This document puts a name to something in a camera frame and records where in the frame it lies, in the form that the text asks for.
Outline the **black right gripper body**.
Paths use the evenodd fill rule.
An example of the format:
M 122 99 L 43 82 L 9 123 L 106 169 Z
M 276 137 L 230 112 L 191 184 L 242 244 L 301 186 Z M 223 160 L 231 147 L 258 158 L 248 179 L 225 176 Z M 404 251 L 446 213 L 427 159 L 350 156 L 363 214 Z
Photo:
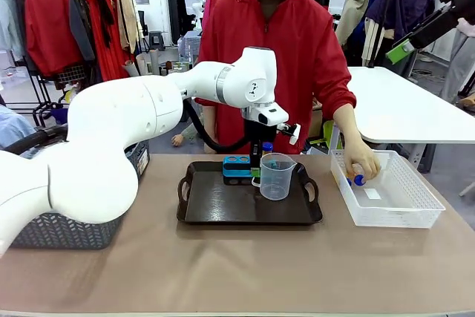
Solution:
M 411 35 L 410 43 L 415 49 L 422 49 L 455 28 L 459 19 L 474 24 L 474 1 L 466 5 L 446 4 L 417 25 Z

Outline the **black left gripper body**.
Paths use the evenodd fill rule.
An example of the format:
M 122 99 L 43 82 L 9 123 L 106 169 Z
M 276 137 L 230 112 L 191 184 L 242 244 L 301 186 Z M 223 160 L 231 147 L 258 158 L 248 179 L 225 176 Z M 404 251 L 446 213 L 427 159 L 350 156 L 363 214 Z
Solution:
M 277 136 L 277 126 L 267 126 L 259 122 L 244 120 L 244 136 L 249 142 L 273 143 Z

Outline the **person's left hand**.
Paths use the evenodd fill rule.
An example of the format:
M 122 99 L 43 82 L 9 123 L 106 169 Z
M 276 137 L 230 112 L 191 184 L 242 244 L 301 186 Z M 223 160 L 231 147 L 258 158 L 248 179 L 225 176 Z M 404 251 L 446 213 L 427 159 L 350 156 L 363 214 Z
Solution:
M 374 151 L 362 140 L 345 143 L 344 165 L 351 180 L 362 175 L 363 181 L 366 182 L 377 177 L 381 171 Z

